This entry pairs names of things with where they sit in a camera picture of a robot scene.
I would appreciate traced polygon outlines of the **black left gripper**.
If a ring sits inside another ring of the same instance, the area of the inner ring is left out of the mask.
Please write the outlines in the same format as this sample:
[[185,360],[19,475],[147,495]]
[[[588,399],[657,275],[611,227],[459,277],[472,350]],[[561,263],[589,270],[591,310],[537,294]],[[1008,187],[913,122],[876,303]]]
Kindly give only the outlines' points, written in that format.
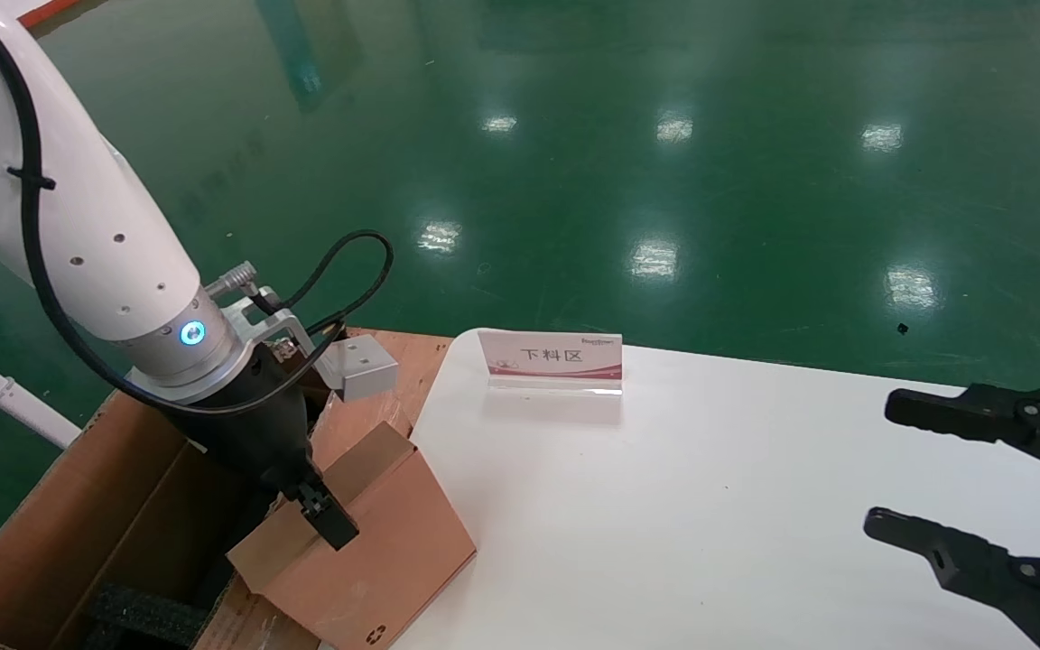
[[358,524],[330,493],[312,462],[309,415],[300,380],[312,370],[302,361],[286,369],[265,344],[215,394],[164,410],[170,423],[219,464],[260,488],[298,503],[302,517],[333,550],[358,536]]

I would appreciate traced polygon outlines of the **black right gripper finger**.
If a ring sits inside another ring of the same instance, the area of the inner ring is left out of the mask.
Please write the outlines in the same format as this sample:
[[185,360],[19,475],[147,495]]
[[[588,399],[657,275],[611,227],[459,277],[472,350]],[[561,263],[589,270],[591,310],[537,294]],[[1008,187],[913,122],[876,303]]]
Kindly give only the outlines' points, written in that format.
[[864,534],[921,556],[943,590],[998,610],[1040,649],[1040,558],[887,506],[872,506]]
[[973,384],[955,396],[896,388],[885,402],[885,419],[965,441],[1006,444],[1040,461],[1040,388]]

